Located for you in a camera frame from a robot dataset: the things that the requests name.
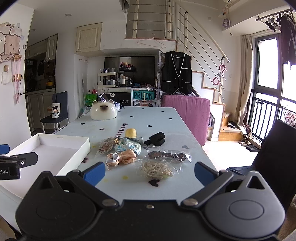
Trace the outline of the cartoon printed tote bag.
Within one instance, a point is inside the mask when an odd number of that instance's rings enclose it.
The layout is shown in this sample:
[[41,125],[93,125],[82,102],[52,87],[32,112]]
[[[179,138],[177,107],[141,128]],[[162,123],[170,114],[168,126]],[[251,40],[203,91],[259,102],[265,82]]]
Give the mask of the cartoon printed tote bag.
[[54,102],[47,107],[47,111],[51,114],[51,118],[58,118],[60,116],[61,104]]

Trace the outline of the black vest on hanger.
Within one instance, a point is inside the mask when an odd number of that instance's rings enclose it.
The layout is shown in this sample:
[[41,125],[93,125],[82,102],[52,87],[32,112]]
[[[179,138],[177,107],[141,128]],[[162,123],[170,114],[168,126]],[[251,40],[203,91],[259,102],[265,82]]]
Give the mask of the black vest on hanger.
[[165,53],[161,90],[170,95],[176,92],[183,95],[192,93],[191,56],[176,51]]

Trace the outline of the teal poizon sign box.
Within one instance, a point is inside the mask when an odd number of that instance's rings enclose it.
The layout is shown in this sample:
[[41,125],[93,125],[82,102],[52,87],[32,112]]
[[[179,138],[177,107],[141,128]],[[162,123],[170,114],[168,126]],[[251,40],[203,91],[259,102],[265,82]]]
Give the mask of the teal poizon sign box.
[[131,88],[131,105],[159,107],[160,90],[157,88]]

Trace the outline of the green plastic bag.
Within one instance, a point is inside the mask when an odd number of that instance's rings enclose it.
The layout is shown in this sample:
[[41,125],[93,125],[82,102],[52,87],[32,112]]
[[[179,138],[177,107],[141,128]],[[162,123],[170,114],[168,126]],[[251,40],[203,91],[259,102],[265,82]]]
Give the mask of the green plastic bag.
[[93,101],[97,100],[97,94],[86,94],[85,96],[85,109],[90,110]]

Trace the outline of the pink upholstered chair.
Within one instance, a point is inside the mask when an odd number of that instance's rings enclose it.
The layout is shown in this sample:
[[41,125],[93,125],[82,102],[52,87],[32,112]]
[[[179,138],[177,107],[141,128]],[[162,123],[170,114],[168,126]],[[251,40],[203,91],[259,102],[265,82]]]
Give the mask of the pink upholstered chair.
[[184,95],[163,95],[162,107],[175,108],[197,142],[204,146],[210,118],[210,100]]

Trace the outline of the blue floral fabric pouch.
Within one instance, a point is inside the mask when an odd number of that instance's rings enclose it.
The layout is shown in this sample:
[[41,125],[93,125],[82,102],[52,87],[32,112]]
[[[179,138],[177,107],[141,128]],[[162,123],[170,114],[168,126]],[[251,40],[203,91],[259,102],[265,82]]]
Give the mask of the blue floral fabric pouch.
[[133,150],[136,155],[139,155],[141,153],[142,146],[138,142],[128,138],[119,138],[114,145],[114,150],[118,153],[126,150]]

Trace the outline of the dark blue folding chair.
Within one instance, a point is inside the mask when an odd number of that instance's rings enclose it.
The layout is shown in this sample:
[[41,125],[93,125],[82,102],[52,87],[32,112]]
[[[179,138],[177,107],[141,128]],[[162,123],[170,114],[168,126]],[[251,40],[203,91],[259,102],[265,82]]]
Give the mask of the dark blue folding chair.
[[40,120],[43,133],[46,133],[45,123],[53,124],[54,130],[58,131],[60,129],[60,122],[62,121],[66,121],[69,124],[68,93],[66,91],[53,94],[51,115]]

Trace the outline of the black chair at right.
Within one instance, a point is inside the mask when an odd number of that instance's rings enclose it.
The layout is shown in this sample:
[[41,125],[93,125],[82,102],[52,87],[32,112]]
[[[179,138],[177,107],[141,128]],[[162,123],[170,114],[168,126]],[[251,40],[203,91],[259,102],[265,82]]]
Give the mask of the black chair at right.
[[230,167],[236,175],[258,171],[273,190],[285,211],[288,210],[296,190],[296,129],[276,120],[252,165]]

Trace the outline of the white storage shelf rack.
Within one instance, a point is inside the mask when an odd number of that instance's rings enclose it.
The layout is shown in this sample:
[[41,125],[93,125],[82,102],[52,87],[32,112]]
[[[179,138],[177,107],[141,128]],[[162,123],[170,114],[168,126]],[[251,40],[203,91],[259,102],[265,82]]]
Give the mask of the white storage shelf rack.
[[98,73],[97,75],[98,88],[114,88],[116,87],[116,81],[117,81],[116,72]]

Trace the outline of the white shallow cardboard box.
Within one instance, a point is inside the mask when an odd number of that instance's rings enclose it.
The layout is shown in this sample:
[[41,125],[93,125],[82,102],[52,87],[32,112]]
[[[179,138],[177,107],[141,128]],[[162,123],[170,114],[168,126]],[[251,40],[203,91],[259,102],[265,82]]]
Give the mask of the white shallow cardboard box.
[[20,179],[1,181],[1,190],[16,200],[22,199],[43,171],[63,176],[75,170],[90,152],[88,137],[39,133],[12,149],[6,156],[35,152],[36,165],[22,168]]

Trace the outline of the yellow soft sponge ball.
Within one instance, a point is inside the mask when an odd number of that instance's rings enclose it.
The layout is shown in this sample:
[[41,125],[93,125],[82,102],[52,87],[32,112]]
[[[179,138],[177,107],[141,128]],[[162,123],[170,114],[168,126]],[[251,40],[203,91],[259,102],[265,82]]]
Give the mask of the yellow soft sponge ball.
[[125,131],[125,137],[126,138],[136,138],[137,137],[137,131],[135,128],[128,128]]

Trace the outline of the black fabric scrunchie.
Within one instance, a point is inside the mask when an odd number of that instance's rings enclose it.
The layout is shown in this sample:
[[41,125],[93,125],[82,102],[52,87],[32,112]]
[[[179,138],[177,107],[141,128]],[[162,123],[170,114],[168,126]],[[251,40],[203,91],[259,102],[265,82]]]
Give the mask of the black fabric scrunchie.
[[144,142],[145,145],[154,145],[154,146],[161,146],[165,143],[165,134],[163,132],[156,133],[149,137],[147,141]]

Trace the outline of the white cat-shaped ceramic dish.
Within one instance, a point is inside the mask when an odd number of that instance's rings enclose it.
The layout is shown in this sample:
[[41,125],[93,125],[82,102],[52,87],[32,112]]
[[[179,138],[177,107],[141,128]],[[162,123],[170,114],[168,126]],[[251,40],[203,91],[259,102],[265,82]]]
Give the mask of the white cat-shaped ceramic dish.
[[90,117],[95,121],[111,120],[117,117],[117,109],[114,101],[107,102],[93,101],[90,109]]

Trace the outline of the beige window curtain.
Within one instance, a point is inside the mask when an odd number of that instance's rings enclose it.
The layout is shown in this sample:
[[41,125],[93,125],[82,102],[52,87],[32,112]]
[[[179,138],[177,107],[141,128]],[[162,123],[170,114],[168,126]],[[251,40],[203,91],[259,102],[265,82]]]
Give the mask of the beige window curtain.
[[250,35],[241,35],[241,65],[238,102],[235,120],[242,135],[247,135],[244,119],[247,116],[247,103],[252,89],[253,44]]

